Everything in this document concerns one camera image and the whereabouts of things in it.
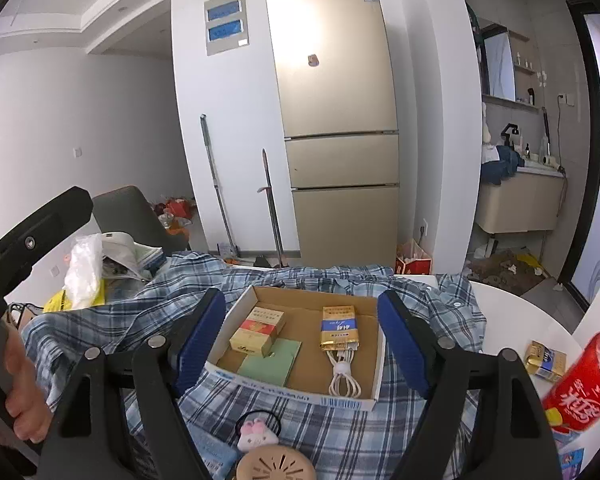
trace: white round table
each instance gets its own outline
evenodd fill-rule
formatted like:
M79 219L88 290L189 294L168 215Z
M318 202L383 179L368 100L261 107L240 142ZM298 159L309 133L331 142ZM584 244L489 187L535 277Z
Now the white round table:
M435 276L404 276L416 282L438 286ZM582 352L582 348L569 332L553 317L534 304L504 290L483 283L471 283L480 310L487 318L482 350L485 354L497 355L503 348L513 348L524 358L531 340L567 354L570 366ZM531 381L542 398L552 384L532 376ZM584 448L582 469L600 448L600 420L578 439L560 450L560 453Z

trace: blue panel window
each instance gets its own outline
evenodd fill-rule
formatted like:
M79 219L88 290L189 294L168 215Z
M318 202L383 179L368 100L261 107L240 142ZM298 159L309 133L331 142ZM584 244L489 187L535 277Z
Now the blue panel window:
M211 22L212 20L217 20L218 18L224 18L229 14L235 14L236 12L240 12L240 2L235 0L233 2L229 2L227 4L218 5L213 9L209 9L206 12L208 16L208 20Z
M242 32L242 22L240 20L216 25L209 29L209 41L228 38L229 36L239 34L240 32Z

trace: gray chair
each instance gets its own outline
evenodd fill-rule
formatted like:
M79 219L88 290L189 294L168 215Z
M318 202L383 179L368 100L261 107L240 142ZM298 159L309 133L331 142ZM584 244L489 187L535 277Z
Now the gray chair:
M162 247L167 256L188 248L184 234L170 235L136 186L126 186L93 197L93 216L103 233L123 232L134 241Z

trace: beige round device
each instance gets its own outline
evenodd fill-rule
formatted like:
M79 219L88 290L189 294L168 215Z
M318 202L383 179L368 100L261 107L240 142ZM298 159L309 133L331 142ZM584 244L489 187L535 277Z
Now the beige round device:
M315 480L315 469L295 449L260 446L242 457L235 476L237 480Z

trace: green notebook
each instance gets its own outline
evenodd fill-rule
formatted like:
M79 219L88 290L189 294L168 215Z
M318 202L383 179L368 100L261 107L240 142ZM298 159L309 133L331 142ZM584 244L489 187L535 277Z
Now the green notebook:
M279 337L267 357L249 355L244 358L238 375L267 384L284 386L300 349L299 341Z

